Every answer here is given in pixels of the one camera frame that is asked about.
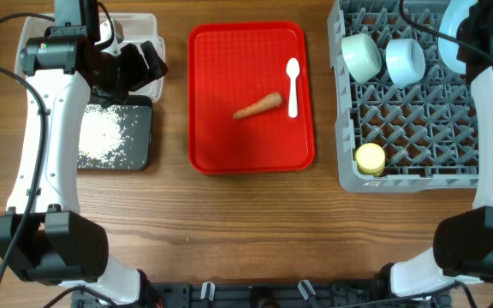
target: yellow lid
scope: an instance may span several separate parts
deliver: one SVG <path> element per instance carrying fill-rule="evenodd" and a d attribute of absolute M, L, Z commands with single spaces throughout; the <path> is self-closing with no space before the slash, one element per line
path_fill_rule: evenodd
<path fill-rule="evenodd" d="M 361 174 L 378 176 L 385 167 L 385 152 L 381 146 L 368 143 L 357 149 L 355 160 Z"/>

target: wood surface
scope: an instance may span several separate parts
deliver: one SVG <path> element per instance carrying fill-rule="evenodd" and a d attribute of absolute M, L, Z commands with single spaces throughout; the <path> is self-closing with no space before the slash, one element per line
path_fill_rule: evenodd
<path fill-rule="evenodd" d="M 156 106 L 154 161 L 143 172 L 79 172 L 81 214 L 103 226 L 110 252 L 152 281 L 199 283 L 369 278 L 431 246 L 437 224 L 471 208 L 474 190 L 358 194 L 339 185 L 336 89 L 326 19 L 332 0 L 104 1 L 110 12 L 157 17 L 169 75 Z M 51 0 L 0 0 L 0 17 L 53 11 Z M 306 33 L 317 156 L 304 171 L 206 176 L 187 159 L 187 36 L 197 25 L 290 20 Z M 0 26 L 0 64 L 12 69 L 24 20 Z M 26 91 L 0 74 L 0 214 L 15 183 Z M 472 288 L 479 306 L 493 285 Z M 8 270 L 1 307 L 40 307 L 61 292 Z M 68 306 L 64 299 L 60 306 Z M 454 291 L 454 303 L 466 307 Z"/>

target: white plastic bin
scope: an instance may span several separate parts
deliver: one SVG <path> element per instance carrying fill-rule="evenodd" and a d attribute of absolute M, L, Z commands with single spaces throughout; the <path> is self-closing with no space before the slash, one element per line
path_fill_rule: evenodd
<path fill-rule="evenodd" d="M 140 48 L 140 44 L 145 41 L 151 41 L 153 46 L 155 46 L 155 50 L 161 57 L 161 59 L 165 60 L 165 50 L 164 50 L 164 41 L 157 35 L 157 20 L 155 16 L 152 14 L 144 14 L 144 13 L 111 13 L 111 18 L 119 21 L 123 27 L 123 33 L 125 35 L 125 39 L 123 42 L 119 44 L 120 47 L 125 44 L 135 44 L 138 46 L 140 53 L 142 53 L 142 49 Z M 100 14 L 100 23 L 107 21 L 106 16 L 104 14 Z M 53 25 L 52 22 L 34 18 L 27 17 L 24 22 L 24 27 L 22 28 L 21 40 L 18 43 L 18 50 L 16 52 L 16 60 L 15 60 L 15 73 L 25 77 L 22 73 L 22 65 L 20 53 L 24 45 L 26 44 L 29 38 L 33 37 L 41 37 L 45 34 L 45 29 L 49 26 Z M 160 80 L 155 80 L 151 84 L 146 85 L 139 89 L 136 92 L 131 92 L 134 95 L 146 95 L 150 97 L 153 102 L 157 102 L 161 98 L 161 92 L 163 90 L 163 78 Z"/>

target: wooden table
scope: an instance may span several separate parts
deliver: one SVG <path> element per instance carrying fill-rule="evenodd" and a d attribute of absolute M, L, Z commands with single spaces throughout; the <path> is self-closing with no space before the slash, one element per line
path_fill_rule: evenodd
<path fill-rule="evenodd" d="M 106 0 L 110 12 L 157 17 L 170 73 L 155 105 L 154 162 L 143 172 L 79 172 L 81 214 L 102 225 L 110 252 L 152 281 L 199 283 L 369 278 L 431 246 L 437 224 L 471 208 L 473 190 L 356 194 L 338 183 L 336 89 L 326 18 L 331 0 Z M 51 12 L 51 0 L 0 0 L 0 17 Z M 291 20 L 306 32 L 317 156 L 301 172 L 205 176 L 187 159 L 187 35 L 199 24 Z M 24 20 L 0 26 L 0 64 L 12 69 Z M 0 214 L 19 166 L 26 91 L 0 74 Z M 481 306 L 493 285 L 472 288 Z M 40 307 L 61 292 L 10 270 L 0 306 Z M 69 299 L 62 301 L 67 306 Z M 466 306 L 454 292 L 456 306 Z"/>

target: red tray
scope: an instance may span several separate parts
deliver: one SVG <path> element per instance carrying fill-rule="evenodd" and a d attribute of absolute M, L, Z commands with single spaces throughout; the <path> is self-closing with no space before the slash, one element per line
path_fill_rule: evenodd
<path fill-rule="evenodd" d="M 315 157 L 303 31 L 293 22 L 210 24 L 189 36 L 189 160 L 205 174 L 299 170 Z M 288 60 L 300 63 L 298 116 L 288 117 Z M 235 120 L 272 92 L 281 106 Z"/>

